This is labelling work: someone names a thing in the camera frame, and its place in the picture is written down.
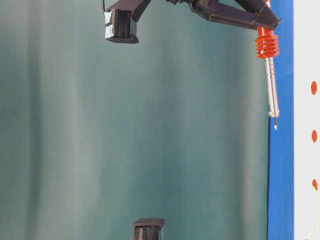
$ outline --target white panel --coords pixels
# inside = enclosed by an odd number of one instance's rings
[[[320,240],[320,1],[294,0],[294,239]],[[311,93],[317,81],[318,93]],[[312,141],[312,131],[318,141]]]

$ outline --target screwdriver shaft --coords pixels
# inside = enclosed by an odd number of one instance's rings
[[[268,115],[273,118],[274,129],[277,130],[277,117],[279,116],[280,111],[278,106],[277,84],[273,57],[265,58],[264,63],[269,103]]]

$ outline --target cable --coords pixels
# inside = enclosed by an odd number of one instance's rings
[[[102,13],[103,15],[105,15],[105,12],[106,12],[105,0],[101,0],[101,7],[102,7]]]

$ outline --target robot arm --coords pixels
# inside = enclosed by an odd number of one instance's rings
[[[105,9],[105,39],[114,43],[136,44],[137,22],[151,0],[119,0]],[[187,3],[190,10],[204,19],[222,24],[256,30],[274,30],[279,22],[264,0],[235,0],[244,10],[231,7],[219,0],[166,0],[172,4]]]

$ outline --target screwdriver tip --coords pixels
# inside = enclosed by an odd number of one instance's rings
[[[273,127],[274,127],[274,130],[278,130],[278,123],[277,123],[277,118],[276,117],[274,117],[273,118]]]

